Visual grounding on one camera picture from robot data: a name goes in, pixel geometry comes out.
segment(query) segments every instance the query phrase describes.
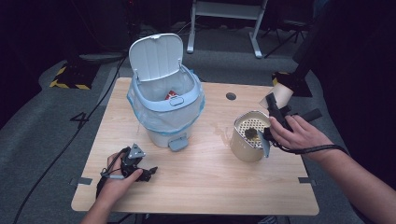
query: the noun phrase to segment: wooden tabletop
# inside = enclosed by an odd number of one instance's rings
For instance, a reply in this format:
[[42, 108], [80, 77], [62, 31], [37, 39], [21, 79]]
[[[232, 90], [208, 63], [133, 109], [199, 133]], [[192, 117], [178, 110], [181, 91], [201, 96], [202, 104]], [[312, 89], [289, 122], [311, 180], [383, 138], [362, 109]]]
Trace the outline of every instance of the wooden tabletop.
[[[238, 160], [230, 149], [235, 120], [260, 110], [259, 101], [270, 87], [203, 83], [205, 109], [192, 125], [189, 145], [179, 152], [156, 147], [139, 125], [126, 94], [131, 79], [117, 80], [82, 177], [90, 185], [78, 185], [72, 207], [88, 211], [95, 200], [100, 172], [106, 158], [137, 143], [146, 157], [139, 167], [158, 166], [149, 182], [136, 182], [113, 211], [129, 213], [308, 215], [318, 204], [301, 156], [271, 148], [269, 158], [256, 162]], [[226, 94], [232, 92], [231, 101]]]

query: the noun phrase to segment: open lid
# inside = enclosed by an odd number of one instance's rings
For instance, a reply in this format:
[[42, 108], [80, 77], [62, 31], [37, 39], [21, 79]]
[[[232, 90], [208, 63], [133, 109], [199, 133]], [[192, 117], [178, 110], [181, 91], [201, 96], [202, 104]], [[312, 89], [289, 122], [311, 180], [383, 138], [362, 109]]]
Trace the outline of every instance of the open lid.
[[129, 49], [134, 75], [140, 81], [176, 73], [183, 58], [183, 42], [175, 34], [151, 35], [137, 40]]

